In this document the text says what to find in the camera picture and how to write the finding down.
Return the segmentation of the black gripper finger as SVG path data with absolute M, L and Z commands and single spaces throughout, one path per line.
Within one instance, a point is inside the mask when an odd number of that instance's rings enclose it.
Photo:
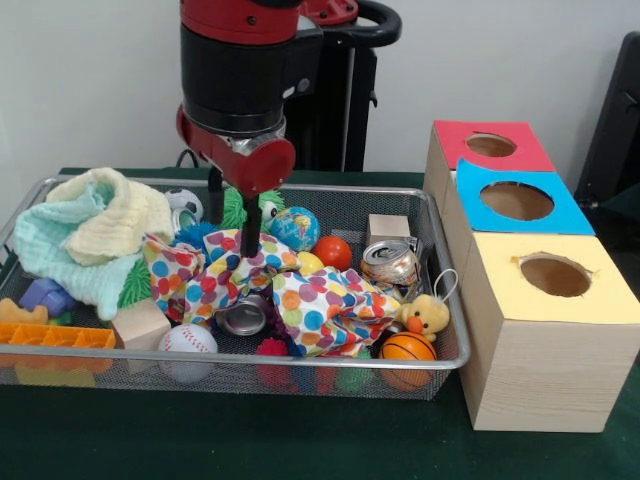
M 242 200 L 246 220 L 241 231 L 241 255 L 245 258 L 253 258 L 258 254 L 262 210 L 258 195 L 254 197 L 243 195 Z
M 224 188 L 221 172 L 216 167 L 209 170 L 207 190 L 209 222 L 219 225 L 224 219 Z

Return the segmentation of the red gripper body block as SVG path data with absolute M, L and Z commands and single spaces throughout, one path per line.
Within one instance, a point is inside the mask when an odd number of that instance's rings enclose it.
M 185 144 L 246 197 L 278 188 L 294 169 L 296 152 L 285 138 L 285 118 L 266 132 L 235 138 L 205 130 L 189 119 L 180 106 L 176 127 Z

